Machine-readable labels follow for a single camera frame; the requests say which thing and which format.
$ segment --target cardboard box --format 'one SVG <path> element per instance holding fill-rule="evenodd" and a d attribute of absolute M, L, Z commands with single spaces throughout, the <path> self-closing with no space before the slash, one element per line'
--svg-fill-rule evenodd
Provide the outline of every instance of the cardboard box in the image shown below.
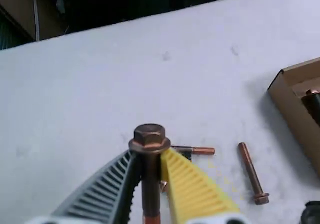
<path fill-rule="evenodd" d="M 320 90 L 320 58 L 281 70 L 268 91 L 320 176 L 320 126 L 301 101 L 309 89 Z"/>

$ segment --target white table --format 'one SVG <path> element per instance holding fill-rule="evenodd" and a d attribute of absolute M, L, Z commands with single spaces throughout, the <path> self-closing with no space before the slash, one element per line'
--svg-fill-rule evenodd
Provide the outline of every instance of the white table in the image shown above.
<path fill-rule="evenodd" d="M 319 6 L 223 0 L 1 52 L 1 223 L 51 213 L 146 122 L 175 145 L 215 147 L 193 162 L 254 224 L 298 223 L 320 180 L 266 90 L 281 68 L 320 56 Z M 267 205 L 251 201 L 241 141 Z"/>

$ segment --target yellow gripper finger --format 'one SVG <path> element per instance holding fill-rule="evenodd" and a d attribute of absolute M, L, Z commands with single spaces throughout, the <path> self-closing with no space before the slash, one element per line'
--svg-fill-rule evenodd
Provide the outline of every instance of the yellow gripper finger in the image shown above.
<path fill-rule="evenodd" d="M 190 219 L 240 212 L 204 172 L 173 149 L 161 155 L 162 180 L 168 181 L 171 219 L 185 224 Z"/>

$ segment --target bolt head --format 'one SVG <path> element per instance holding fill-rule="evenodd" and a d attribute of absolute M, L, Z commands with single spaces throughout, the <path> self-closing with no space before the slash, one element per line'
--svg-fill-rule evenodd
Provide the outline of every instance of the bolt head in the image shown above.
<path fill-rule="evenodd" d="M 147 147 L 161 145 L 166 138 L 165 128 L 159 124 L 143 124 L 134 130 L 134 141 Z"/>
<path fill-rule="evenodd" d="M 159 124 L 143 124 L 134 130 L 133 139 L 129 142 L 130 149 L 137 152 L 162 152 L 171 146 L 166 137 L 166 130 Z"/>
<path fill-rule="evenodd" d="M 269 193 L 256 194 L 254 196 L 254 202 L 257 205 L 263 205 L 269 203 Z"/>

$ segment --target bolt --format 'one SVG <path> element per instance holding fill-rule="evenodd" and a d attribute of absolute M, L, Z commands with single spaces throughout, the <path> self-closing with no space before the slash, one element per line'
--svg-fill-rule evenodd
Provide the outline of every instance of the bolt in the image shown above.
<path fill-rule="evenodd" d="M 143 124 L 134 130 L 129 148 L 141 154 L 142 208 L 144 224 L 160 224 L 161 179 L 160 154 L 170 148 L 165 128 L 159 124 Z"/>
<path fill-rule="evenodd" d="M 191 147 L 191 146 L 171 146 L 178 152 L 191 152 L 198 155 L 214 155 L 216 150 L 214 148 L 207 147 Z"/>
<path fill-rule="evenodd" d="M 318 94 L 320 93 L 318 90 L 315 89 L 309 89 L 307 92 L 305 92 L 306 95 L 313 95 L 313 94 Z"/>
<path fill-rule="evenodd" d="M 251 160 L 247 145 L 245 143 L 239 143 L 239 150 L 244 161 L 246 171 L 248 172 L 253 190 L 254 190 L 254 201 L 257 205 L 266 204 L 269 202 L 269 193 L 264 193 L 262 190 L 259 178 L 257 176 L 254 164 Z"/>

